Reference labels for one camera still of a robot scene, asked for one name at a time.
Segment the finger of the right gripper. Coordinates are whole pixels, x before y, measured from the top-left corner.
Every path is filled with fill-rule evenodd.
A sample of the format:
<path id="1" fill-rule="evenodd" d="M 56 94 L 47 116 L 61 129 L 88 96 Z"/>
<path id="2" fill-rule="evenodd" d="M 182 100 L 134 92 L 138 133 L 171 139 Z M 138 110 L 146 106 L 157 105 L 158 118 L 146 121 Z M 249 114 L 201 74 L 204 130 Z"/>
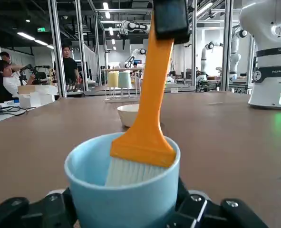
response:
<path id="1" fill-rule="evenodd" d="M 157 39 L 173 39 L 175 44 L 189 41 L 191 32 L 186 0 L 154 0 L 153 9 Z"/>

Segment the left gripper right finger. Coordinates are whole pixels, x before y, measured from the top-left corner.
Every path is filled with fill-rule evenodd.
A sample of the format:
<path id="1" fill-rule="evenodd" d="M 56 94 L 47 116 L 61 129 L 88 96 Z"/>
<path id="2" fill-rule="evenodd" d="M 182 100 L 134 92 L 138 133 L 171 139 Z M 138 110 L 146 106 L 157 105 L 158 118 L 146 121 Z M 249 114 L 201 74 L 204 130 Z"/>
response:
<path id="1" fill-rule="evenodd" d="M 219 205 L 201 193 L 188 191 L 181 179 L 175 210 L 166 228 L 267 228 L 242 200 L 225 198 Z"/>

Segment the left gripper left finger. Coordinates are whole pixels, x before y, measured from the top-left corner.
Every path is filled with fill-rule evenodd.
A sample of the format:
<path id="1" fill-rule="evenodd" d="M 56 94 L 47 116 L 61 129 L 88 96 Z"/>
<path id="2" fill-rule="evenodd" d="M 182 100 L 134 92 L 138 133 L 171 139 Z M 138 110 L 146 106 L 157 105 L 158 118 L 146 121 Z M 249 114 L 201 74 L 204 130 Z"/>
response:
<path id="1" fill-rule="evenodd" d="M 13 197 L 0 204 L 0 228 L 72 228 L 77 220 L 69 188 L 33 203 Z"/>

